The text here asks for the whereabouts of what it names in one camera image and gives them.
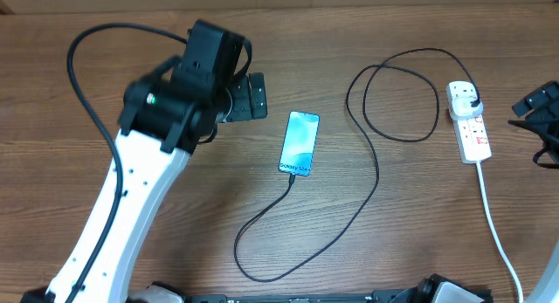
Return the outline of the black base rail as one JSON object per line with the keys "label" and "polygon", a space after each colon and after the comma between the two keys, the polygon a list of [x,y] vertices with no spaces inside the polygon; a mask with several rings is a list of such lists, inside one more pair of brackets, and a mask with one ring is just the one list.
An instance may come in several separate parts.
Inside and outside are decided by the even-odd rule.
{"label": "black base rail", "polygon": [[416,287],[410,289],[375,290],[358,294],[302,294],[302,295],[262,295],[227,297],[225,295],[190,296],[186,303],[435,303],[468,302],[465,297],[449,292],[427,294]]}

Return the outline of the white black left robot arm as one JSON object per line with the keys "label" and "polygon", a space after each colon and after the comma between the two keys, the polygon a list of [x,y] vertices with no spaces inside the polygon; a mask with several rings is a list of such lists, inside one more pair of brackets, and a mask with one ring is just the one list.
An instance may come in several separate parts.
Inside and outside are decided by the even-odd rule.
{"label": "white black left robot arm", "polygon": [[77,244],[46,287],[25,302],[183,302],[161,282],[130,289],[135,261],[163,198],[198,145],[228,121],[267,115],[264,77],[249,72],[248,38],[198,20],[182,55],[131,82],[119,131],[100,126],[112,154],[105,182]]}

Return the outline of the white charger plug adapter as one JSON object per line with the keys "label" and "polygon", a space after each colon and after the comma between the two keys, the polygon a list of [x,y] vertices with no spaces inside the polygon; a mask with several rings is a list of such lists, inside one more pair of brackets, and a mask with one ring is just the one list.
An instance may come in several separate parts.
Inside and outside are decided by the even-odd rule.
{"label": "white charger plug adapter", "polygon": [[473,106],[476,101],[475,97],[459,97],[452,95],[449,103],[450,116],[454,121],[465,121],[477,116],[483,112],[483,104],[480,102],[477,106]]}

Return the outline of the white power strip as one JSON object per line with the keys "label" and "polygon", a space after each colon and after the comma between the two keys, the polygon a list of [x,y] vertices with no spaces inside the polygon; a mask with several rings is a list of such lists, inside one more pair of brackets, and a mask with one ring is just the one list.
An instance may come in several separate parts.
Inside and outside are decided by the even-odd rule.
{"label": "white power strip", "polygon": [[[473,84],[466,81],[453,81],[449,83],[445,92],[448,106],[452,95],[475,97],[477,99],[477,91]],[[456,134],[460,159],[463,163],[475,164],[476,162],[485,161],[492,156],[482,114],[465,121],[454,121],[452,119],[452,124]]]}

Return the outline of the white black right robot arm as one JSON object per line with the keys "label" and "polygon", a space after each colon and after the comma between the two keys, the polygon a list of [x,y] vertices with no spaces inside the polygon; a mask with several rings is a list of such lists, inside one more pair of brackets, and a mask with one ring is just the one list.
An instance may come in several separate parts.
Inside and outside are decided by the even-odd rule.
{"label": "white black right robot arm", "polygon": [[[558,170],[558,81],[551,80],[512,105],[518,120],[508,120],[509,125],[528,130],[540,137],[542,149],[533,155],[535,165]],[[558,244],[549,263],[529,294],[527,302],[558,301]]]}

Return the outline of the blue Galaxy smartphone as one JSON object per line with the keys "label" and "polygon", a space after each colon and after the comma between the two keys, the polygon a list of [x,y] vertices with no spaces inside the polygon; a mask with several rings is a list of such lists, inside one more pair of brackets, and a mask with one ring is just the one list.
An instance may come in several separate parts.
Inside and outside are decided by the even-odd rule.
{"label": "blue Galaxy smartphone", "polygon": [[289,114],[279,171],[297,176],[309,176],[314,148],[320,126],[320,116],[298,111]]}

